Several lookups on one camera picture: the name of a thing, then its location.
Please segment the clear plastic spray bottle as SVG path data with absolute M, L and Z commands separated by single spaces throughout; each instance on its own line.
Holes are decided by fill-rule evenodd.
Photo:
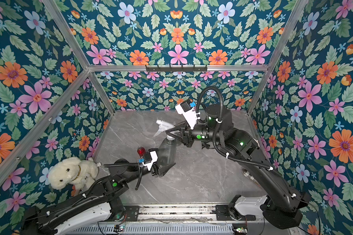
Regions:
M 175 163 L 177 141 L 175 138 L 167 136 L 157 150 L 159 168 L 164 168 Z

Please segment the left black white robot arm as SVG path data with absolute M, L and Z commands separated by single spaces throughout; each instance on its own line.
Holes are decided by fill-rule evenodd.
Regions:
M 21 222 L 21 235 L 65 235 L 85 225 L 107 219 L 123 221 L 129 215 L 120 196 L 134 180 L 138 183 L 146 174 L 164 176 L 175 164 L 157 159 L 157 152 L 145 153 L 135 163 L 119 159 L 113 164 L 104 164 L 108 176 L 98 179 L 82 194 L 54 206 L 30 208 Z

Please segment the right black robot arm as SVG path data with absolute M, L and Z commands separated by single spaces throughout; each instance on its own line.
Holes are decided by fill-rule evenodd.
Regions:
M 224 104 L 222 93 L 210 86 L 200 93 L 197 102 L 185 100 L 175 107 L 185 122 L 177 126 L 177 138 L 186 147 L 199 141 L 219 155 L 236 162 L 265 190 L 265 196 L 235 196 L 229 204 L 229 215 L 240 219 L 247 215 L 262 216 L 278 229 L 298 227 L 300 211 L 308 206 L 310 195 L 286 182 L 263 153 L 259 143 L 245 130 L 234 127 L 232 112 Z

